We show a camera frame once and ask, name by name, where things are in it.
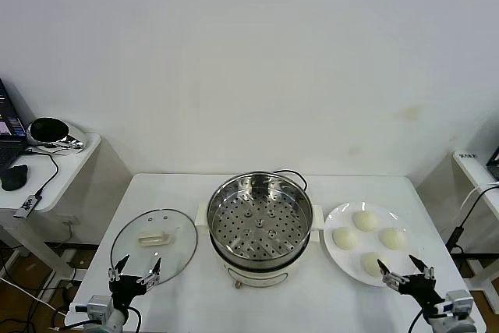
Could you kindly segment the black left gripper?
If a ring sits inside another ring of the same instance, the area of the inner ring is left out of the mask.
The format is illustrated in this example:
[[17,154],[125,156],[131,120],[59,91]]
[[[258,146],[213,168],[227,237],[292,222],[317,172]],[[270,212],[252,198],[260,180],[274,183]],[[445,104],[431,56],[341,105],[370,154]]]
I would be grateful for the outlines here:
[[114,304],[130,304],[137,296],[147,293],[148,285],[156,285],[160,280],[161,258],[159,257],[154,266],[145,276],[120,275],[129,259],[125,255],[116,265],[108,269],[109,289]]

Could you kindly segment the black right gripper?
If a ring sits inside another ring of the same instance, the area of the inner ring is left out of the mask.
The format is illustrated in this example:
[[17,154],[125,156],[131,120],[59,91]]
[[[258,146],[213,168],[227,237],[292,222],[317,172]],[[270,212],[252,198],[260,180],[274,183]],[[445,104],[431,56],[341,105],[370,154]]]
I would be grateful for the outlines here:
[[419,306],[435,306],[443,302],[435,290],[434,268],[428,267],[419,258],[409,255],[410,260],[421,274],[398,275],[390,272],[381,259],[377,260],[383,283],[390,289],[398,289],[401,295],[411,296]]

